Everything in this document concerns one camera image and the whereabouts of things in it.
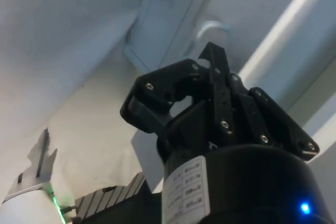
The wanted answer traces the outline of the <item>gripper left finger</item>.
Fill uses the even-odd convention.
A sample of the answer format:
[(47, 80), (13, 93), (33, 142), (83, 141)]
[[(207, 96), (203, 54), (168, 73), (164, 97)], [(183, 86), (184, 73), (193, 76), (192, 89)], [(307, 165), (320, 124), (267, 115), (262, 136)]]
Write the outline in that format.
[(174, 103), (200, 95), (208, 70), (186, 59), (137, 77), (120, 109), (121, 117), (145, 133), (162, 134), (172, 119)]

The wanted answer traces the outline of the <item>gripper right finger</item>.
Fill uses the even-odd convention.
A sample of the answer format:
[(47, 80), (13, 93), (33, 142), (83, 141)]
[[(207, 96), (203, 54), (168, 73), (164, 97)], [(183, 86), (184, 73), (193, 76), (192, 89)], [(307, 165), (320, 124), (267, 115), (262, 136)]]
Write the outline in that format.
[(319, 154), (319, 145), (275, 100), (262, 88), (247, 89), (231, 72), (224, 48), (208, 42), (199, 58), (210, 62), (209, 102), (222, 145), (276, 147), (305, 162)]

